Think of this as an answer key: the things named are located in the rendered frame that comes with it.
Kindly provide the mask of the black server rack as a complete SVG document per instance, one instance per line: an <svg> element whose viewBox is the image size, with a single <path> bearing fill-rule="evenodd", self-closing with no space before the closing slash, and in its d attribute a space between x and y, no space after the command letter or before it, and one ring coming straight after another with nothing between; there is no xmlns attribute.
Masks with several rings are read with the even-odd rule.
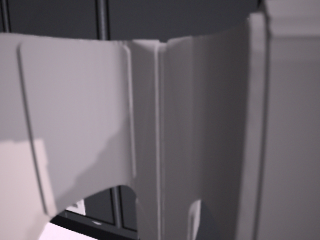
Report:
<svg viewBox="0 0 320 240"><path fill-rule="evenodd" d="M236 27L257 11L261 1L0 0L0 33L167 43ZM80 200L49 223L97 240L140 240L135 201L130 187L118 185ZM195 240L222 240L203 200Z"/></svg>

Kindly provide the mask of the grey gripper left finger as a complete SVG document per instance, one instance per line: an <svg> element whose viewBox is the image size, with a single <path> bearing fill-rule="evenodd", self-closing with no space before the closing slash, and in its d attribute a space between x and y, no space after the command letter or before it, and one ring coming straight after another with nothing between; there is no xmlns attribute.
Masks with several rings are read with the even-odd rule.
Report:
<svg viewBox="0 0 320 240"><path fill-rule="evenodd" d="M140 240L164 240L164 44L0 33L0 240L117 185Z"/></svg>

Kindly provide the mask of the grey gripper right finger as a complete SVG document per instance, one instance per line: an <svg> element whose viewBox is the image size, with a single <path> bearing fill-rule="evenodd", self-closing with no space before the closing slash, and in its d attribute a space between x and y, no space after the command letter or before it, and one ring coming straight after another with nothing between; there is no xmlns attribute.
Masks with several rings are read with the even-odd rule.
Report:
<svg viewBox="0 0 320 240"><path fill-rule="evenodd" d="M320 0L162 49L164 240L320 240Z"/></svg>

